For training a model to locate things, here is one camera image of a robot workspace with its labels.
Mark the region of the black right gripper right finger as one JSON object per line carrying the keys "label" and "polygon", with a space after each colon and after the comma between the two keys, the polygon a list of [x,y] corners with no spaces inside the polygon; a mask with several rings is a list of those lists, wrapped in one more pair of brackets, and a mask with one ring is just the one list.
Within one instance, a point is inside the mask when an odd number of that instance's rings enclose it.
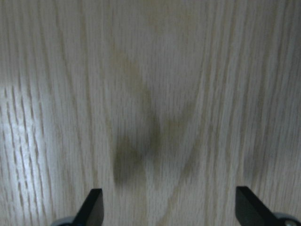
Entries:
{"label": "black right gripper right finger", "polygon": [[282,225],[282,222],[247,186],[236,187],[235,216],[241,226]]}

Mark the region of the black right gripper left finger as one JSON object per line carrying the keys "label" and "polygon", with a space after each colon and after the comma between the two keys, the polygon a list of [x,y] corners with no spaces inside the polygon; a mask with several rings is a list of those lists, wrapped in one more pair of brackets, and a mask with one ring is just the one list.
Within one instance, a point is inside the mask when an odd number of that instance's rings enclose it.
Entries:
{"label": "black right gripper left finger", "polygon": [[104,220],[103,191],[91,189],[80,210],[72,221],[72,226],[101,226]]}

